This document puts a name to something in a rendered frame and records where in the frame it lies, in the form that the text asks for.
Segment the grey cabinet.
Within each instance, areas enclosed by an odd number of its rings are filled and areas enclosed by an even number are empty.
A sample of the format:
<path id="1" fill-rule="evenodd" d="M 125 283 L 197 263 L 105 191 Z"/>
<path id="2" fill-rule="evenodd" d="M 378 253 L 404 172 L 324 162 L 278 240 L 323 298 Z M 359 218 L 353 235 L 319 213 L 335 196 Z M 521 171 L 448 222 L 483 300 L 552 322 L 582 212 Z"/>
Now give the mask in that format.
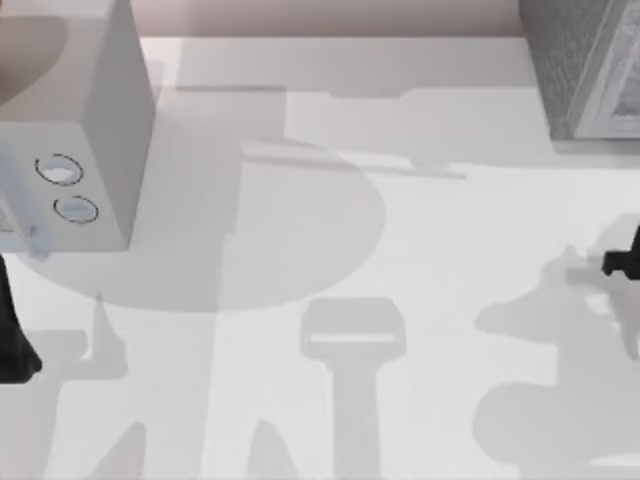
<path id="1" fill-rule="evenodd" d="M 640 140 L 640 0 L 518 0 L 552 139 Z"/>

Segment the pale microwave oven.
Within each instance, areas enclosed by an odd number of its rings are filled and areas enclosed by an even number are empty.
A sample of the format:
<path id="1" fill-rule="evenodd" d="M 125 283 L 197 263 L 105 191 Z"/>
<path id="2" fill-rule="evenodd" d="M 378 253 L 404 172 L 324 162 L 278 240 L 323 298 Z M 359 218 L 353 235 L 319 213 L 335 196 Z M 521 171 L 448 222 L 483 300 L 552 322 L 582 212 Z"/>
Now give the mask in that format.
<path id="1" fill-rule="evenodd" d="M 0 252 L 44 256 L 125 250 L 155 121 L 155 99 L 131 0 L 0 0 Z M 72 186 L 35 171 L 68 155 Z M 84 196 L 89 224 L 53 202 Z"/>

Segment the microwave knob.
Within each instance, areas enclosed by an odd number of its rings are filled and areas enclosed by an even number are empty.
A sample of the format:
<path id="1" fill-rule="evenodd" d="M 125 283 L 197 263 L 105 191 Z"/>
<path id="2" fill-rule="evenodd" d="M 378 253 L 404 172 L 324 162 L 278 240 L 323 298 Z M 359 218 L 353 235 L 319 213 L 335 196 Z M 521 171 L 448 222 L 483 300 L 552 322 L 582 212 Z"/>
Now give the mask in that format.
<path id="1" fill-rule="evenodd" d="M 74 158 L 54 153 L 49 157 L 36 158 L 36 173 L 45 181 L 57 186 L 72 186 L 84 177 L 84 169 Z"/>
<path id="2" fill-rule="evenodd" d="M 70 196 L 53 202 L 54 212 L 63 220 L 74 224 L 89 224 L 99 217 L 98 206 L 84 196 Z"/>

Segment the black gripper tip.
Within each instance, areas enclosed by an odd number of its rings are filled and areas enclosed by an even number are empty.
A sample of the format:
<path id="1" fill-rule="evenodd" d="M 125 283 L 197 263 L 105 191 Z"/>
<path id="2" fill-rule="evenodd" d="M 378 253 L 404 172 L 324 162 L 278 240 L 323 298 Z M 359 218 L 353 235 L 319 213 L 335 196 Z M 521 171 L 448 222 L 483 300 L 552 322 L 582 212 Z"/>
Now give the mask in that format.
<path id="1" fill-rule="evenodd" d="M 42 367 L 18 320 L 6 262 L 0 254 L 0 385 L 25 384 Z"/>
<path id="2" fill-rule="evenodd" d="M 606 276 L 622 272 L 631 281 L 640 281 L 640 224 L 628 250 L 608 250 L 603 256 L 601 271 Z"/>

